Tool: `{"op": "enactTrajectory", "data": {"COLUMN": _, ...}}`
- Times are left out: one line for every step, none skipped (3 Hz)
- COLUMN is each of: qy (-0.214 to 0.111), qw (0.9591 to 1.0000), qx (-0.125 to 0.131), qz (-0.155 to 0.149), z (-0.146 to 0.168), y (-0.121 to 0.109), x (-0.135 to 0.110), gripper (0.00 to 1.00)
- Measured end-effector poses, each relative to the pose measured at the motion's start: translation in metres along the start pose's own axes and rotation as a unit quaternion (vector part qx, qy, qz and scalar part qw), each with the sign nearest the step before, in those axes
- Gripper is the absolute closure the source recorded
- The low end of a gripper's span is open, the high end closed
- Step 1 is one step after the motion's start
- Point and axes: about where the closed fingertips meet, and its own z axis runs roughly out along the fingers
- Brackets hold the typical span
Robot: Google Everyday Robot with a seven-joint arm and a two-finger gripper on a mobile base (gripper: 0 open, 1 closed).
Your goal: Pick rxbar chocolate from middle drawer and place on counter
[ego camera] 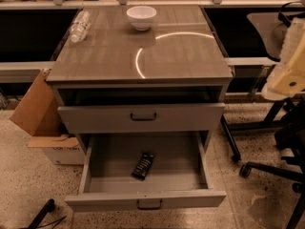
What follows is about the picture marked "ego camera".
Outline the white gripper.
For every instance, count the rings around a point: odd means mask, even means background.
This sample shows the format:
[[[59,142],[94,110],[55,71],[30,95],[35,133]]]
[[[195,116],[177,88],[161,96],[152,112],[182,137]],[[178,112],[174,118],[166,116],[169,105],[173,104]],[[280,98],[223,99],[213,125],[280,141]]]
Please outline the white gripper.
[[[284,52],[281,62],[269,74],[262,96],[267,100],[283,100],[305,88],[305,44],[299,44],[294,52]]]

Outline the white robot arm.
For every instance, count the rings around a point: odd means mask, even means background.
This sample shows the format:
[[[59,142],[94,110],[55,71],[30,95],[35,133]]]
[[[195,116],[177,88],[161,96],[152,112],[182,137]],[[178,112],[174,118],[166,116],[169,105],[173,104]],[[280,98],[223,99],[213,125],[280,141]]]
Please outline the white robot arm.
[[[267,100],[293,97],[305,89],[305,21],[294,18],[287,29],[280,62],[274,67],[261,90]]]

